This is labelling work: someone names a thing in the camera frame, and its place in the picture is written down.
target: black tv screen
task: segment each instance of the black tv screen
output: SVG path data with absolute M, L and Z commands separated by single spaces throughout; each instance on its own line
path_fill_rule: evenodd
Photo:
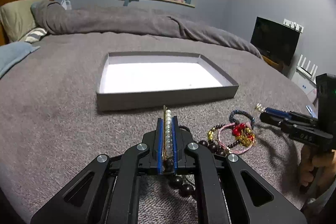
M 300 33 L 279 23 L 257 17 L 251 44 L 275 62 L 290 65 Z

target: gray blanket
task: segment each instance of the gray blanket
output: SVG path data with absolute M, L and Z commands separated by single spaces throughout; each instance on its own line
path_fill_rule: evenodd
M 199 141 L 210 127 L 227 122 L 233 109 L 250 112 L 256 117 L 257 143 L 242 158 L 295 206 L 302 206 L 296 182 L 301 146 L 261 123 L 254 107 L 262 103 L 307 113 L 309 102 L 258 57 L 186 39 L 114 32 L 50 35 L 39 45 L 0 80 L 0 187 L 26 222 L 98 154 L 122 154 L 155 128 L 161 108 L 96 110 L 102 59 L 107 52 L 120 51 L 197 52 L 225 70 L 240 84 L 233 99 L 173 106 L 172 113 Z M 233 137 L 227 134 L 224 140 Z M 140 224 L 197 223 L 195 201 L 181 198 L 165 178 L 143 177 L 140 194 Z
M 64 10 L 59 3 L 53 1 L 41 1 L 33 6 L 31 11 L 36 23 L 51 34 L 90 32 L 151 34 L 217 44 L 248 51 L 262 58 L 256 47 L 236 35 L 172 15 L 149 14 L 146 10 L 125 7 Z

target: striped pillow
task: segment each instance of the striped pillow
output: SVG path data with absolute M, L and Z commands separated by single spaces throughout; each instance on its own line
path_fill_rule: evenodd
M 43 28 L 35 28 L 25 35 L 25 42 L 35 43 L 40 41 L 47 34 L 47 30 Z

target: open box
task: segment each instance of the open box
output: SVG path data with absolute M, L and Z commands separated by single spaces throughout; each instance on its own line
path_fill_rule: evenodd
M 239 85 L 201 54 L 111 52 L 97 85 L 98 111 L 233 98 Z

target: hand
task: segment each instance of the hand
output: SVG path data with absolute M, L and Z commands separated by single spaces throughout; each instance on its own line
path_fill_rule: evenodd
M 309 182 L 314 180 L 311 171 L 314 167 L 324 167 L 322 176 L 317 182 L 319 195 L 324 193 L 334 182 L 336 175 L 336 153 L 332 152 L 315 155 L 312 160 L 309 159 L 311 148 L 304 145 L 301 149 L 301 163 L 299 165 L 300 185 L 308 186 Z

